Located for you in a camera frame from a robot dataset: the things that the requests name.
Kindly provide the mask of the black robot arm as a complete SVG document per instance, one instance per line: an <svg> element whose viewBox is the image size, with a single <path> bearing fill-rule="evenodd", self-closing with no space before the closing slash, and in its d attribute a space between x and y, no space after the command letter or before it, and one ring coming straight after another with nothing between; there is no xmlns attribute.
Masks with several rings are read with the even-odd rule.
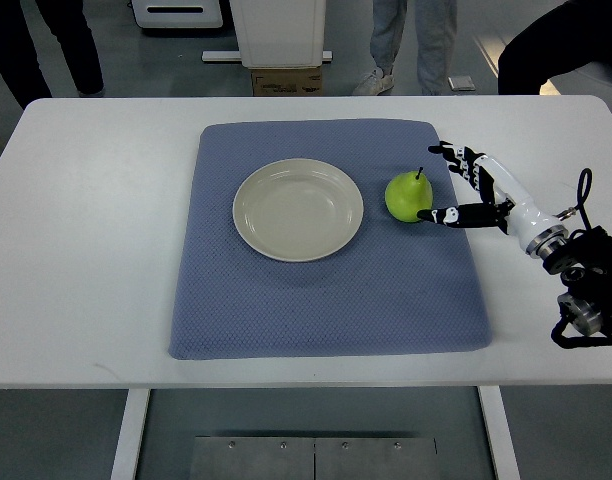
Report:
<svg viewBox="0 0 612 480"><path fill-rule="evenodd" d="M612 346L612 236L600 226L556 233L537 247L544 269L566 291L552 341L563 349Z"/></svg>

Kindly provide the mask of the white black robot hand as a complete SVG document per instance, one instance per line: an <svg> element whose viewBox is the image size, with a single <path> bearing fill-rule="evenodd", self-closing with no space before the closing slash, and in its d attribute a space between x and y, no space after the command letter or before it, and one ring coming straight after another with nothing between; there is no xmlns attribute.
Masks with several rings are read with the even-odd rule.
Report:
<svg viewBox="0 0 612 480"><path fill-rule="evenodd" d="M495 158L442 141L428 150L441 155L450 172L480 196L479 203L420 210L419 219L451 228L497 227L514 236L521 250L546 258L567 242L568 231L556 216L543 212L522 184Z"/></svg>

